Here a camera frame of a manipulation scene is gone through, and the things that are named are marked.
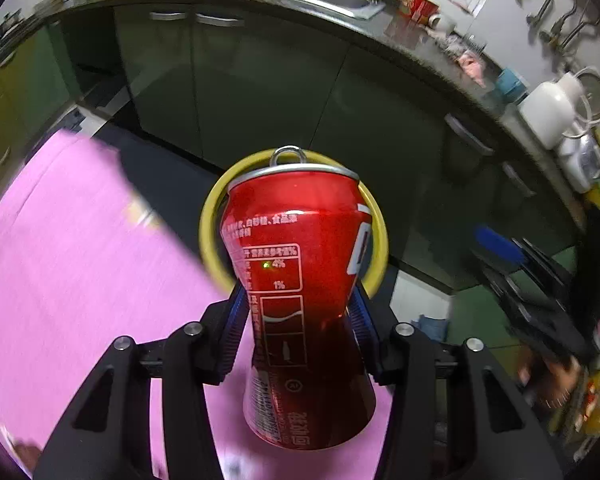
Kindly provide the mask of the person's right hand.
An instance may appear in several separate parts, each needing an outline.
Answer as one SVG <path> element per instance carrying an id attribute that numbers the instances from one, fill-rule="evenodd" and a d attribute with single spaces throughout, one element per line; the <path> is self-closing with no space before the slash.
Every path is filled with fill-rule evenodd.
<path id="1" fill-rule="evenodd" d="M 582 366 L 570 356 L 569 363 L 552 361 L 528 347 L 518 354 L 517 378 L 521 390 L 533 404 L 544 410 L 561 408 L 569 400 L 579 381 Z"/>

